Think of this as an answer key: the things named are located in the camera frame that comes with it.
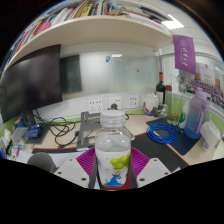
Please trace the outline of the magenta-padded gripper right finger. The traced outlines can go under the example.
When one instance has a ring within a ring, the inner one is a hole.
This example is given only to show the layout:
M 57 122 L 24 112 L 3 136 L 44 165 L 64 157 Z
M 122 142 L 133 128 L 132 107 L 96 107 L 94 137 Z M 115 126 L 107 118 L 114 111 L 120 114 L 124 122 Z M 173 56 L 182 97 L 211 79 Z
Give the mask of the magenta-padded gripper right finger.
M 168 168 L 158 158 L 149 158 L 135 148 L 131 149 L 130 160 L 138 188 L 171 174 Z

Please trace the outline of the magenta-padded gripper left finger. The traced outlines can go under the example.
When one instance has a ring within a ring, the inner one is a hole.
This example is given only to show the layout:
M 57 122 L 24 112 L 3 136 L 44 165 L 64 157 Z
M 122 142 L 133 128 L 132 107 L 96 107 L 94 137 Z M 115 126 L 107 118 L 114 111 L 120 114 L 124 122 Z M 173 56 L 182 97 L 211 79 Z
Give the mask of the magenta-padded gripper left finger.
M 91 148 L 77 158 L 66 159 L 55 175 L 83 188 L 99 189 L 95 149 Z

